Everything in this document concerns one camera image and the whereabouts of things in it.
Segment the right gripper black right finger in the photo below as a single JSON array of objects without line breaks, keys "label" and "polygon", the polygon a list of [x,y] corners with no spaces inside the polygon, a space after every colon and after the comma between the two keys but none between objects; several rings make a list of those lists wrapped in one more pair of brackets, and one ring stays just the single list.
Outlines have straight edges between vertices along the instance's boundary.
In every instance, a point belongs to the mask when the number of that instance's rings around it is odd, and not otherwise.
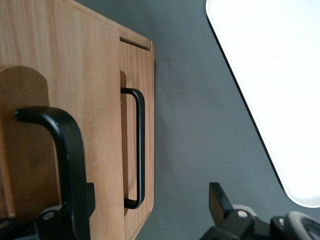
[{"label": "right gripper black right finger", "polygon": [[209,184],[209,211],[214,226],[202,237],[202,240],[264,240],[264,225],[258,225],[258,219],[245,209],[232,206],[218,182]]}]

